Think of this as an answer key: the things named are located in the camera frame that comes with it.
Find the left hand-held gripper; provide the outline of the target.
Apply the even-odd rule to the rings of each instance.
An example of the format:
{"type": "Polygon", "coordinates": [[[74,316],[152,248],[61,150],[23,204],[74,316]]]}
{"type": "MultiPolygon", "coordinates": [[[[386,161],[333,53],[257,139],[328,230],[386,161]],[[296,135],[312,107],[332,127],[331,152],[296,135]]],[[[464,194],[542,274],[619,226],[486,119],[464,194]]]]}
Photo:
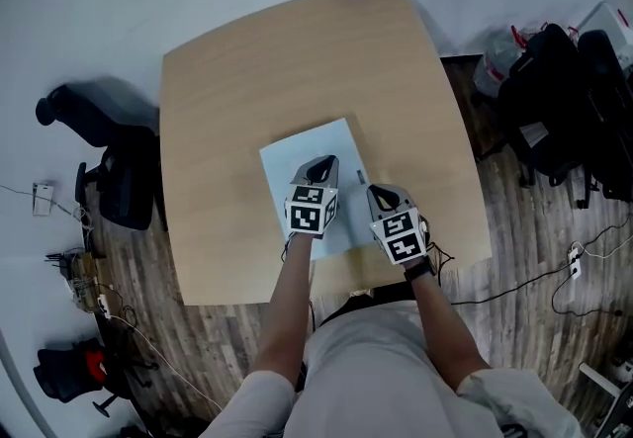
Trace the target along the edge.
{"type": "Polygon", "coordinates": [[[317,157],[297,170],[284,203],[290,236],[323,236],[337,213],[338,172],[339,159],[333,154],[317,157]]]}

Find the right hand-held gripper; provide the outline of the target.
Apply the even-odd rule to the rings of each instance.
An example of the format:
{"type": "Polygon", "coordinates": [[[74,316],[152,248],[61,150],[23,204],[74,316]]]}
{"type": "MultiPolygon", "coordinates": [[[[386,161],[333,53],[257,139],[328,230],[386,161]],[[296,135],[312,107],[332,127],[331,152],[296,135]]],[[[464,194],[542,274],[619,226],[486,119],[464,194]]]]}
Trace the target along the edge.
{"type": "MultiPolygon", "coordinates": [[[[366,184],[360,169],[361,185],[366,184]]],[[[374,239],[394,265],[427,255],[428,222],[419,213],[412,196],[402,187],[372,184],[367,189],[370,228],[374,239]]]]}

